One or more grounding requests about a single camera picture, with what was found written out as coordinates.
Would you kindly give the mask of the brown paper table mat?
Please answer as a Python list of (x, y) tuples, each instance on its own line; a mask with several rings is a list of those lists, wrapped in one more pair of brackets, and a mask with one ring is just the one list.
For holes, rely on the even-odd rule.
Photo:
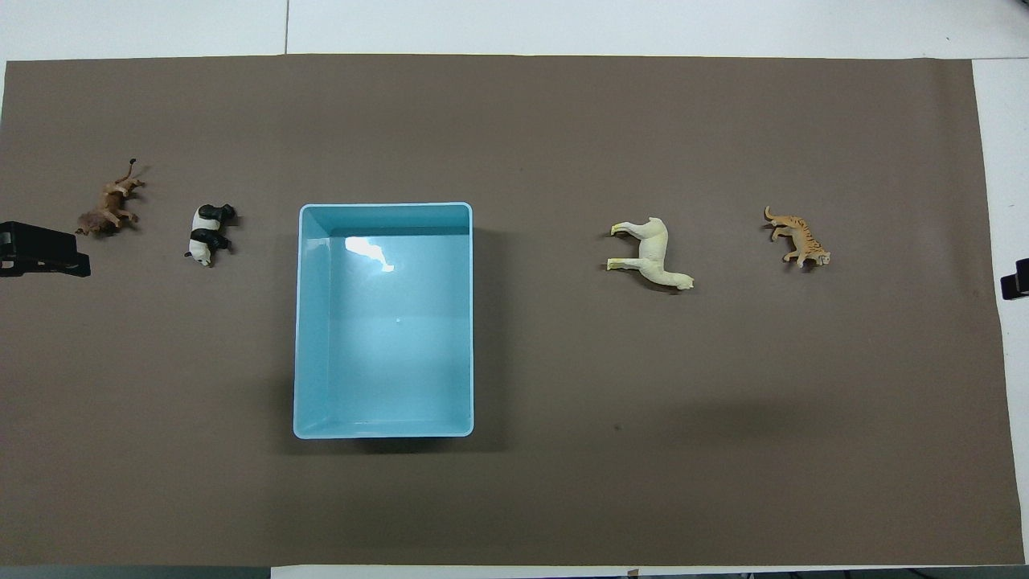
[[(91, 276), (0, 280), (0, 565), (1024, 560), (968, 63), (7, 66), (0, 219), (129, 158)], [(425, 202), (473, 208), (474, 431), (298, 439), (299, 209)], [(605, 270), (648, 217), (694, 289)]]

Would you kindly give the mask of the orange striped tiger toy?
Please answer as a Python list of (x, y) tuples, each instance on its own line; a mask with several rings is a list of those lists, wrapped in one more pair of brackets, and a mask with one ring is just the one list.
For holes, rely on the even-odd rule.
[(774, 214), (769, 206), (764, 208), (764, 218), (771, 227), (769, 241), (788, 238), (793, 251), (783, 256), (783, 261), (795, 261), (799, 268), (827, 266), (831, 262), (831, 252), (813, 236), (807, 220), (795, 214)]

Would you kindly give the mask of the brown lion toy figure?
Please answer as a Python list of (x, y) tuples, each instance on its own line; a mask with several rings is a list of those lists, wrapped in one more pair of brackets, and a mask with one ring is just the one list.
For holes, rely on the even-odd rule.
[(139, 216), (125, 209), (125, 202), (137, 188), (145, 186), (139, 177), (133, 177), (136, 162), (136, 158), (130, 158), (125, 176), (104, 184), (96, 206), (77, 217), (75, 236), (112, 236), (125, 224), (135, 226), (138, 223)]

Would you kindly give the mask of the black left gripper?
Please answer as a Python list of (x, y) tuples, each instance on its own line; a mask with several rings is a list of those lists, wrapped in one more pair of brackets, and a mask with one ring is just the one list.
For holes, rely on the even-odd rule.
[[(26, 256), (61, 257), (61, 259), (27, 259), (19, 253), (19, 239), (26, 232)], [(17, 221), (0, 223), (0, 277), (21, 277), (30, 273), (62, 273), (74, 277), (92, 274), (88, 254), (78, 254), (76, 236), (52, 228), (22, 224)]]

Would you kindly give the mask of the black and white panda toy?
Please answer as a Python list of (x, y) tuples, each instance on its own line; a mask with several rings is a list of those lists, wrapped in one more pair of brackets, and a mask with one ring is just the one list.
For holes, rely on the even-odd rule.
[(190, 242), (183, 256), (202, 267), (212, 267), (217, 250), (230, 249), (230, 241), (220, 233), (220, 229), (235, 218), (236, 209), (228, 203), (221, 206), (209, 203), (199, 206), (192, 216)]

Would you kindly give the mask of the light blue plastic storage box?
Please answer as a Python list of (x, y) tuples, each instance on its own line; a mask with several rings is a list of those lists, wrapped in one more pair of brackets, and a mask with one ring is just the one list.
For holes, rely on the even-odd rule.
[(473, 208), (301, 206), (294, 435), (466, 437), (474, 398)]

